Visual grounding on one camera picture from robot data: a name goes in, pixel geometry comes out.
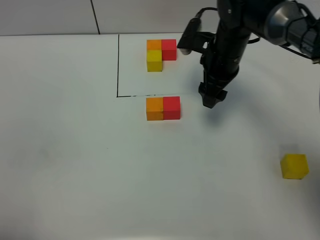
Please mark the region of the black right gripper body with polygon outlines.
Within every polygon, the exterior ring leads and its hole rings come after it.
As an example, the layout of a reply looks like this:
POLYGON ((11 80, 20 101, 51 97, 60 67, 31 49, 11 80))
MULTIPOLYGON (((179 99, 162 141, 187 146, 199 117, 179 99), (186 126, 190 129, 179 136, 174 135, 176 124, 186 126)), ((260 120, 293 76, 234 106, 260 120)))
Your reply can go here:
POLYGON ((229 28, 224 22, 218 24, 215 39, 209 42, 201 60, 204 73, 199 86, 201 94, 217 94, 236 77, 251 33, 245 27, 229 28))

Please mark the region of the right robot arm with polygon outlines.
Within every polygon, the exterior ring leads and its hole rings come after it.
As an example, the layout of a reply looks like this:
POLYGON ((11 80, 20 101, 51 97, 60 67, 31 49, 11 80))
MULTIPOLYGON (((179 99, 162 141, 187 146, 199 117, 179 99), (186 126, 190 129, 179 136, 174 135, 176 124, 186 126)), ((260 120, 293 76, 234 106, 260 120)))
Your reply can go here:
POLYGON ((201 58, 199 93, 205 107, 222 102, 236 77, 251 34, 282 48, 293 46, 320 62, 320 21, 295 0, 219 0, 219 24, 201 58))

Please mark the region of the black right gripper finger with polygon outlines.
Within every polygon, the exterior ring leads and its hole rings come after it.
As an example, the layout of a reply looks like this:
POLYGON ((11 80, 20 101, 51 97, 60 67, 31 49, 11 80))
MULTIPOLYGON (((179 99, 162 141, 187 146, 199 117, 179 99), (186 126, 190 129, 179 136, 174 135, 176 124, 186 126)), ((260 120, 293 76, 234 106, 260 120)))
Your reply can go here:
POLYGON ((226 90, 222 90, 221 92, 219 92, 217 95, 216 95, 216 103, 220 103, 220 102, 223 102, 227 96, 227 91, 226 90))
POLYGON ((201 95, 203 106, 207 108, 212 109, 217 103, 220 102, 215 86, 209 82, 201 82, 198 92, 201 95))

